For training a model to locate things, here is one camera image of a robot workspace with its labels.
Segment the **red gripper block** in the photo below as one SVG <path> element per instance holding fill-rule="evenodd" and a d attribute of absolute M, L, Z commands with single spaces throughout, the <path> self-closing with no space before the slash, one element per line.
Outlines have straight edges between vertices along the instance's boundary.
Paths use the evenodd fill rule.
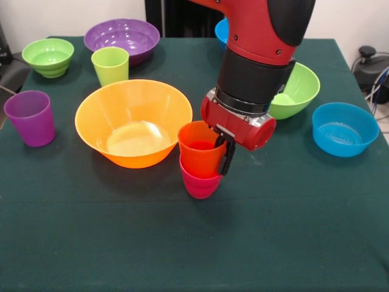
<path fill-rule="evenodd" d="M 201 117 L 218 134 L 214 148 L 226 144 L 218 165 L 218 174 L 225 176 L 235 153 L 235 144 L 250 151 L 263 147 L 272 137 L 277 121 L 268 114 L 252 117 L 235 113 L 217 100 L 215 91 L 213 88 L 205 95 L 201 103 Z"/>

